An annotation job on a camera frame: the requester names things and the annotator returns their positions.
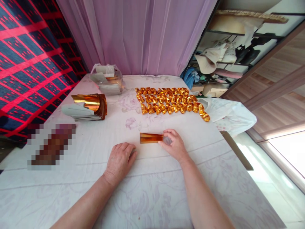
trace table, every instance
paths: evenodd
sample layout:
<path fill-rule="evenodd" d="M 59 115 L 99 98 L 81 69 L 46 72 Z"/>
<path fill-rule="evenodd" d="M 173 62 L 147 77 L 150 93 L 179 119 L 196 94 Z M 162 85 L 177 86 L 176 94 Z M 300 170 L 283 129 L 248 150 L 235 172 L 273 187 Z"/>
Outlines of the table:
<path fill-rule="evenodd" d="M 135 87 L 186 87 L 175 76 L 124 76 L 122 95 L 107 96 L 104 121 L 77 123 L 59 165 L 30 171 L 27 161 L 56 123 L 74 123 L 61 112 L 71 94 L 100 93 L 86 75 L 0 175 L 1 228 L 49 228 L 101 176 L 113 145 L 137 146 L 137 160 L 110 198 L 94 228 L 192 228 L 179 164 L 158 144 L 139 144 L 139 132 L 176 129 L 186 149 L 236 228 L 285 228 L 212 122 L 199 114 L 141 114 Z"/>

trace right hand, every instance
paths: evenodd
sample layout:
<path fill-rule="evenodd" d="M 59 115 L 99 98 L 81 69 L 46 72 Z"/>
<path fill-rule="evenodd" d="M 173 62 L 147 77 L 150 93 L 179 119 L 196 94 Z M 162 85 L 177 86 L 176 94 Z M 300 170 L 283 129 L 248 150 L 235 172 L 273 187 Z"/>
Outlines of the right hand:
<path fill-rule="evenodd" d="M 159 141 L 159 145 L 165 149 L 173 158 L 175 158 L 180 164 L 184 161 L 190 160 L 190 156 L 185 149 L 184 143 L 177 131 L 173 129 L 166 129 L 163 131 L 164 136 L 169 137 L 172 141 L 170 145 Z"/>

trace pink curtain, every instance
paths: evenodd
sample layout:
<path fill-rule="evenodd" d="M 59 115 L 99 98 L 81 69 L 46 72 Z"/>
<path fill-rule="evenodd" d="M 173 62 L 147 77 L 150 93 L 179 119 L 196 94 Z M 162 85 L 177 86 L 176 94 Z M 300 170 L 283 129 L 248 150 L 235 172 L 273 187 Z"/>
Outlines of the pink curtain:
<path fill-rule="evenodd" d="M 176 75 L 186 67 L 217 0 L 57 0 L 91 70 Z"/>

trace white cloth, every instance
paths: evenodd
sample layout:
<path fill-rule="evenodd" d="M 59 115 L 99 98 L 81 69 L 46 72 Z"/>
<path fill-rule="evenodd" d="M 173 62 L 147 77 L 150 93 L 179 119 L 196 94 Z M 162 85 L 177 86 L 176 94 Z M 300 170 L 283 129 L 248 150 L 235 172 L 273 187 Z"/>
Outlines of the white cloth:
<path fill-rule="evenodd" d="M 139 144 L 139 132 L 174 128 L 236 228 L 282 228 L 283 222 L 212 122 L 199 114 L 142 115 L 135 87 L 185 87 L 174 76 L 125 76 L 126 91 L 108 96 L 104 121 L 77 123 L 76 135 L 52 171 L 28 171 L 27 161 L 55 123 L 74 123 L 61 112 L 70 95 L 0 175 L 2 228 L 50 227 L 101 176 L 113 145 L 137 146 L 137 160 L 96 222 L 104 228 L 191 228 L 179 164 L 158 144 Z M 70 94 L 99 93 L 86 75 Z"/>

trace stack of paper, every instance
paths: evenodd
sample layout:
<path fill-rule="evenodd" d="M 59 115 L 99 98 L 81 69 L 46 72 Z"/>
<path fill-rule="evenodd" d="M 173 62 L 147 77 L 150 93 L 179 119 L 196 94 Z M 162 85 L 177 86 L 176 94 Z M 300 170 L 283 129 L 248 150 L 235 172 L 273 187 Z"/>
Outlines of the stack of paper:
<path fill-rule="evenodd" d="M 107 103 L 104 94 L 72 95 L 74 104 L 65 104 L 61 110 L 75 121 L 104 120 L 107 115 Z"/>

